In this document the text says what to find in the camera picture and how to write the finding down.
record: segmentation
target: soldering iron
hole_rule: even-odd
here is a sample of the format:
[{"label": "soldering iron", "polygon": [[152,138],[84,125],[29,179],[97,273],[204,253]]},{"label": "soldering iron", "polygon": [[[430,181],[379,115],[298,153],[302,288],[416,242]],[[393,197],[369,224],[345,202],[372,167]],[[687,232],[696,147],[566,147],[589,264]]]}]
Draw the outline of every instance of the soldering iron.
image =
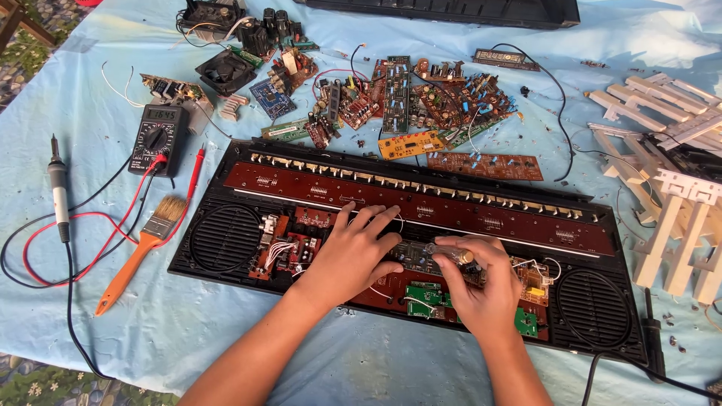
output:
[{"label": "soldering iron", "polygon": [[63,160],[60,158],[58,151],[58,139],[51,139],[53,148],[53,156],[48,164],[48,174],[50,175],[50,186],[53,189],[53,206],[55,207],[55,221],[60,232],[60,241],[62,243],[70,242],[70,219],[68,218],[68,191],[66,189],[66,175],[68,173]]}]

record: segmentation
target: black plastic panel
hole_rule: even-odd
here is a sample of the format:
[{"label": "black plastic panel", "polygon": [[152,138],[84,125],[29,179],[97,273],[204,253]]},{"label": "black plastic panel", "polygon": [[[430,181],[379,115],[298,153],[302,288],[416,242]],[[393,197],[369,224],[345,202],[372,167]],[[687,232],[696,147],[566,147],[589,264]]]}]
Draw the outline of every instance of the black plastic panel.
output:
[{"label": "black plastic panel", "polygon": [[578,25],[576,0],[294,0],[318,9],[555,30]]},{"label": "black plastic panel", "polygon": [[[524,337],[524,339],[529,344],[559,350],[590,355],[597,353],[600,350],[599,348],[595,348],[584,340],[580,340],[572,332],[569,326],[569,324],[572,324],[572,327],[575,327],[577,332],[581,333],[587,341],[596,342],[601,346],[612,343],[614,345],[610,348],[611,351],[623,352],[626,356],[640,363],[647,363],[645,346],[640,333],[639,318],[634,302],[634,295],[632,294],[632,285],[627,272],[623,251],[619,249],[621,244],[619,243],[619,235],[616,232],[617,227],[612,209],[611,207],[588,203],[586,201],[587,196],[564,195],[556,191],[508,185],[503,182],[471,178],[468,176],[439,178],[438,173],[428,168],[417,168],[398,163],[368,160],[366,158],[328,151],[324,151],[324,155],[321,156],[317,155],[316,152],[319,151],[314,149],[269,142],[266,140],[256,140],[253,144],[234,141],[231,142],[214,177],[211,179],[201,204],[191,219],[188,230],[168,268],[168,272],[276,294],[283,294],[283,292],[291,286],[292,280],[289,272],[275,272],[271,280],[260,280],[248,276],[248,264],[239,266],[229,272],[211,272],[194,261],[189,251],[191,236],[193,236],[193,238],[199,238],[200,236],[197,232],[194,233],[195,229],[199,229],[197,225],[201,220],[204,220],[204,218],[207,220],[209,216],[208,213],[213,210],[218,210],[218,207],[227,206],[231,207],[233,212],[239,212],[236,207],[242,206],[249,212],[256,213],[258,218],[267,214],[293,216],[295,213],[296,205],[291,202],[274,197],[241,194],[233,191],[231,188],[223,186],[223,182],[228,177],[234,164],[237,161],[248,162],[252,152],[272,153],[277,157],[292,157],[293,159],[303,160],[307,163],[316,160],[328,160],[325,164],[329,165],[329,163],[332,163],[330,166],[335,168],[367,173],[382,173],[388,177],[393,176],[395,178],[416,182],[433,183],[434,181],[442,181],[446,187],[451,187],[450,185],[453,184],[453,187],[459,187],[460,189],[463,187],[466,188],[466,190],[475,190],[482,193],[490,190],[494,191],[496,195],[504,194],[510,198],[527,199],[533,202],[555,204],[563,207],[575,207],[585,213],[585,216],[583,216],[585,218],[589,218],[590,213],[596,213],[599,218],[596,224],[603,225],[607,229],[607,237],[615,247],[616,254],[614,256],[603,256],[595,259],[584,255],[576,255],[572,252],[560,253],[559,251],[546,249],[544,247],[535,247],[513,242],[504,243],[507,252],[513,256],[536,259],[546,256],[554,257],[562,265],[562,278],[569,274],[569,280],[565,282],[561,295],[558,295],[557,292],[558,282],[552,285],[549,290],[549,307],[547,308],[549,341],[545,342],[530,337]],[[250,220],[252,217],[253,216],[249,217],[247,215],[213,217],[213,226],[216,229],[216,233],[211,233],[209,229],[206,229],[208,239],[206,240],[207,244],[204,246],[204,258],[217,260],[219,266],[229,266],[233,261],[239,261],[243,256],[240,252],[235,253],[235,256],[231,260],[229,260],[229,256],[224,256],[223,252],[228,250],[228,247],[224,246],[224,243],[237,244],[237,246],[240,247],[239,249],[247,254],[251,249],[247,242],[253,238],[257,239],[259,235],[258,224]],[[385,232],[396,232],[398,230],[399,224],[392,222]],[[327,233],[327,231],[324,230],[321,234],[315,235],[315,237],[325,241],[327,234],[323,233]],[[460,233],[412,223],[404,225],[404,229],[401,232],[401,236],[404,239],[423,242],[431,241],[434,236],[439,235],[460,235]],[[598,275],[603,275],[613,284],[614,288],[605,285],[597,277],[585,276],[582,275],[583,272],[578,271],[584,269],[590,269]],[[556,269],[552,269],[552,275],[555,275],[556,271]],[[562,320],[560,306],[563,306],[562,308],[567,317],[567,322]],[[353,305],[348,307],[374,314],[465,331],[462,324],[445,323],[443,321],[435,321],[434,319],[426,320],[368,306]],[[624,342],[615,343],[615,341],[619,341],[620,337],[627,335],[628,337]]]}]

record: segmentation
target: person's hands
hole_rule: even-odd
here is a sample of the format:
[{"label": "person's hands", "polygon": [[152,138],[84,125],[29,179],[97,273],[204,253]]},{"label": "person's hands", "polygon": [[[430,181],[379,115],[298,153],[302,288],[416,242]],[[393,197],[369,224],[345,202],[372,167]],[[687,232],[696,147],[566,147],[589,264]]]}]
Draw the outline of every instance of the person's hands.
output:
[{"label": "person's hands", "polygon": [[433,255],[446,279],[456,313],[479,344],[483,347],[485,342],[518,334],[514,314],[522,286],[499,239],[483,236],[437,237],[436,244],[468,249],[487,271],[484,290],[469,288],[453,261],[443,254]]},{"label": "person's hands", "polygon": [[384,206],[365,207],[348,224],[355,206],[351,202],[341,209],[329,239],[291,287],[324,313],[368,289],[378,278],[404,271],[398,262],[379,263],[401,242],[401,236],[389,233],[376,239],[401,211],[399,206],[388,210]]}]

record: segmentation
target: multimeter display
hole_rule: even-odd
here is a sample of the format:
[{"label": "multimeter display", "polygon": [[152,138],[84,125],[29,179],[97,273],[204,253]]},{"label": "multimeter display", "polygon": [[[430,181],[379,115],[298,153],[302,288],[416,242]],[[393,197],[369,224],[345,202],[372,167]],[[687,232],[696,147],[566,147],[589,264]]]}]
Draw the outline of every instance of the multimeter display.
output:
[{"label": "multimeter display", "polygon": [[147,118],[159,120],[175,120],[175,111],[159,108],[149,108]]},{"label": "multimeter display", "polygon": [[188,131],[188,116],[188,111],[179,105],[146,105],[128,172],[142,175],[158,154],[163,154],[168,163],[156,176],[173,177],[181,150],[178,138]]}]

